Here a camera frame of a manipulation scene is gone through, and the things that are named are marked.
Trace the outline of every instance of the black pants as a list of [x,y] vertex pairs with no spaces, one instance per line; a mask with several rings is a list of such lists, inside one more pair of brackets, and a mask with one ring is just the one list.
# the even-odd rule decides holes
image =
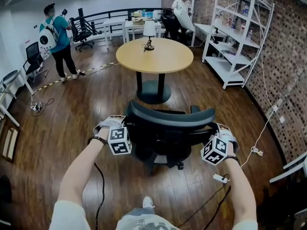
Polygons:
[[75,63],[73,62],[71,58],[71,46],[70,45],[67,45],[66,48],[58,52],[52,53],[52,56],[56,60],[57,71],[61,78],[65,78],[63,59],[65,60],[66,66],[68,67],[71,74],[77,74]]

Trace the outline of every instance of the blue t-shirt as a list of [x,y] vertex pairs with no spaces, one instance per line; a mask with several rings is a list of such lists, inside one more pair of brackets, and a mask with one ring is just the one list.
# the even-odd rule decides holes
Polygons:
[[[46,19],[46,22],[50,23],[52,18],[54,19],[54,17],[50,17]],[[66,27],[69,25],[68,22],[63,17],[58,16],[54,19],[53,25],[59,34],[59,39],[58,39],[57,45],[54,48],[50,49],[51,53],[55,53],[55,52],[58,52],[66,48],[66,46],[70,43],[70,40],[67,37],[67,33],[66,33]],[[44,28],[45,28],[44,25],[41,24],[39,28],[39,32],[41,32],[41,30],[43,30]]]

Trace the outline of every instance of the wooden floor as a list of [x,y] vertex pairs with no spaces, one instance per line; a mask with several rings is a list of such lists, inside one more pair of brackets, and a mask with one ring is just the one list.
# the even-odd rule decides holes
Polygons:
[[[81,70],[116,62],[115,53],[122,39],[113,38],[109,50],[100,43],[81,53],[72,48],[76,67]],[[191,104],[202,110],[214,108],[215,121],[229,126],[240,144],[238,157],[244,162],[254,145],[264,122],[255,105],[240,87],[222,89],[222,84],[211,70],[201,63],[201,48],[194,48],[192,65],[180,72],[167,74],[165,82],[171,87],[171,98],[162,105],[150,108],[189,112]],[[34,89],[56,81],[59,77],[55,61],[45,61],[49,74],[40,76]],[[143,80],[158,76],[144,74]],[[30,107],[16,101],[10,112],[21,124],[14,164],[0,159],[1,174],[7,174],[12,184],[13,204],[8,213],[18,229],[48,229],[53,206],[57,200],[60,181],[68,166],[86,145],[95,124],[109,115],[123,114],[126,104],[136,98],[136,74],[121,65],[109,67],[91,76],[56,83],[38,91],[35,101],[47,102],[54,98],[39,117],[33,117]],[[29,99],[27,89],[18,98]],[[262,201],[263,188],[273,192],[277,185],[269,186],[269,179],[282,172],[282,162],[276,145],[268,131],[262,135],[257,147],[263,157],[253,154],[244,172],[254,190],[257,204]],[[147,177],[145,166],[130,155],[113,156],[109,148],[97,159],[106,179],[106,200],[99,215],[99,229],[114,230],[117,221],[149,195],[156,205],[156,213],[175,226],[179,226],[222,185],[212,179],[215,173],[224,174],[223,164],[217,167],[200,158],[201,145],[192,148],[185,160],[185,169],[157,168],[155,176]],[[222,190],[208,205],[195,215],[182,229],[201,230],[213,216]],[[102,180],[94,168],[83,194],[87,219],[94,229],[97,207],[102,199]],[[228,198],[209,229],[229,230],[234,211]]]

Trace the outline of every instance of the white sneaker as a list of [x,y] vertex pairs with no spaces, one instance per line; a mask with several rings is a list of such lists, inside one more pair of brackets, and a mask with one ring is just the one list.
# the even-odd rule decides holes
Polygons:
[[65,82],[67,79],[67,74],[65,73],[65,78],[61,78],[61,82]]
[[143,199],[143,208],[154,208],[153,199],[149,196],[146,196]]
[[77,71],[77,74],[72,75],[72,79],[77,79],[79,77],[79,71]]

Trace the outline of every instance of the lamp shade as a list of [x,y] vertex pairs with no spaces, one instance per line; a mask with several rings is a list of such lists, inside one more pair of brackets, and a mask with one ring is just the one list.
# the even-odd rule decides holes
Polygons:
[[145,21],[143,35],[144,36],[155,36],[156,35],[154,21]]

